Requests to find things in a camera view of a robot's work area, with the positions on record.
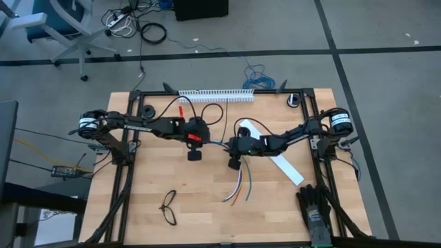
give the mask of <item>chair wheel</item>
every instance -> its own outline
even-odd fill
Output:
[[[123,60],[123,58],[121,58],[120,54],[115,54],[113,57],[116,59],[116,61],[122,61]]]

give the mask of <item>red marker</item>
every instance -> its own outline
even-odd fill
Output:
[[[184,117],[184,111],[182,110],[182,106],[179,105],[179,117],[183,118]]]

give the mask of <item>white plastic strip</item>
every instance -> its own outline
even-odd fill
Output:
[[[251,132],[251,137],[259,138],[262,135],[259,130],[257,130],[251,122],[248,120],[244,120],[240,123],[241,127],[246,127]],[[285,175],[296,185],[298,186],[301,182],[303,182],[304,178],[300,173],[288,162],[288,160],[283,156],[275,156],[270,157],[271,160],[282,170]]]
[[[192,103],[229,103],[254,101],[254,90],[180,90],[180,96],[186,96]]]

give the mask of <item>blue cable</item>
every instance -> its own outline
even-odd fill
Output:
[[[234,56],[233,54],[229,53],[227,49],[225,48],[209,48],[206,45],[203,44],[196,44],[193,46],[186,46],[182,42],[173,40],[167,36],[167,39],[171,42],[175,42],[181,46],[183,46],[186,49],[193,49],[197,47],[205,48],[209,51],[215,51],[215,50],[223,50],[228,53],[231,57],[234,58],[244,58],[247,62],[247,67],[243,70],[243,74],[245,75],[245,82],[243,82],[242,88],[243,89],[272,89],[274,86],[276,86],[276,82],[271,77],[265,75],[265,66],[263,64],[257,64],[257,65],[251,65],[249,64],[249,61],[246,56]]]

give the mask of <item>yellow cable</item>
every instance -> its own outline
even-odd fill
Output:
[[[41,151],[40,151],[38,148],[36,148],[34,145],[31,145],[31,144],[29,144],[29,143],[27,143],[27,142],[25,142],[25,141],[19,140],[19,139],[17,139],[17,138],[14,138],[14,141],[16,141],[16,142],[18,142],[18,143],[21,143],[21,144],[23,144],[23,145],[27,145],[28,147],[31,147],[31,148],[32,148],[32,149],[33,149],[38,155],[40,155],[40,156],[42,156],[44,159],[50,161],[50,162],[53,163],[54,165],[60,165],[60,166],[64,166],[64,167],[69,167],[69,168],[72,168],[72,169],[77,169],[77,170],[82,171],[82,172],[93,173],[93,171],[90,171],[90,170],[88,170],[88,169],[83,169],[83,168],[81,168],[81,167],[77,167],[77,166],[75,166],[75,165],[66,165],[66,164],[63,164],[63,163],[60,163],[60,162],[56,162],[55,160],[53,160],[53,159],[51,159],[50,157],[46,156],[43,152],[41,152]]]

